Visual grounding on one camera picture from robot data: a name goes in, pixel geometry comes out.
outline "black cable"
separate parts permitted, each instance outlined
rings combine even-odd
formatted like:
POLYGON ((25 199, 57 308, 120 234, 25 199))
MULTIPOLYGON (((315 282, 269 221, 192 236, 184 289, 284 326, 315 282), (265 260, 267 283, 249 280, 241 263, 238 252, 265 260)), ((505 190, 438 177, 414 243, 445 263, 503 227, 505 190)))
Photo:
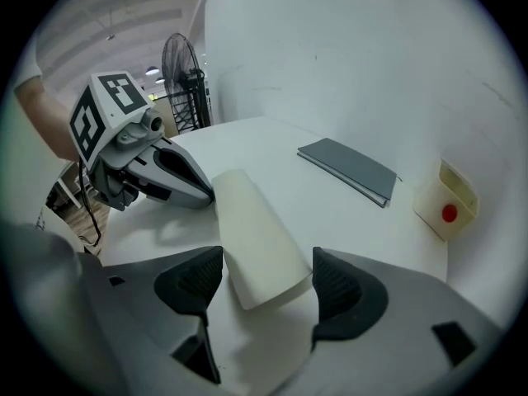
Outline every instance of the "black cable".
POLYGON ((101 230, 99 230, 99 226, 97 226, 97 221, 95 216, 92 212, 92 207, 90 206, 90 201, 88 200, 88 197, 86 195, 86 189, 84 188, 83 183, 83 159, 79 157, 79 186, 81 187, 81 199, 82 203, 84 204, 84 208, 86 211, 90 214, 90 217, 92 218, 93 227, 95 228, 97 232, 97 240, 95 243, 90 243, 88 239, 86 239, 84 236, 79 236, 80 239, 84 240, 88 245, 96 247, 99 243, 99 240, 101 239, 101 230))

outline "folder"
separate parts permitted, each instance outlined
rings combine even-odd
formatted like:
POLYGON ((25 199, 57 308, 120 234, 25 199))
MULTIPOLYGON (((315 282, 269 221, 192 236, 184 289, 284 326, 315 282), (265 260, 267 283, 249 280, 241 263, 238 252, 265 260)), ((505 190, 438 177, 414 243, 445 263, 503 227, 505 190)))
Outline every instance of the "folder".
POLYGON ((329 138, 298 148, 297 155, 319 166, 384 208, 393 194, 396 173, 329 138))

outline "wooden floor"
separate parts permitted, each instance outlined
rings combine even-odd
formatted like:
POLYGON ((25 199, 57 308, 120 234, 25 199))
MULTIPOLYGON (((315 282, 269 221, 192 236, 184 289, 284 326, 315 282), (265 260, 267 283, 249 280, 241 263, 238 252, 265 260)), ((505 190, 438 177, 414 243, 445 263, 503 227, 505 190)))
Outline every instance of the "wooden floor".
POLYGON ((102 204, 99 201, 94 200, 90 196, 90 206, 92 207, 92 212, 97 221, 97 226, 101 230, 101 239, 96 247, 91 246, 87 242, 94 243, 97 240, 97 232, 93 227, 92 218, 84 208, 77 208, 73 203, 68 203, 64 207, 60 207, 57 210, 57 215, 64 220, 70 228, 77 234, 79 237, 83 236, 85 239, 81 238, 84 246, 94 255, 99 255, 101 251, 102 237, 106 231, 106 221, 108 220, 108 213, 110 207, 102 204))

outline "person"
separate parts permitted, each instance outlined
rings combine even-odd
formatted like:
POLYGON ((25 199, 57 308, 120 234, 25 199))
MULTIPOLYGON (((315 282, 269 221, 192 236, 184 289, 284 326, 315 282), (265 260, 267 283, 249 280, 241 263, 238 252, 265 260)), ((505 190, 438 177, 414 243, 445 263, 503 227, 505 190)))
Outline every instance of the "person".
POLYGON ((68 161, 78 161, 78 152, 68 132, 69 109, 45 90, 35 47, 33 37, 0 107, 0 216, 59 234, 83 251, 78 236, 45 206, 68 161))

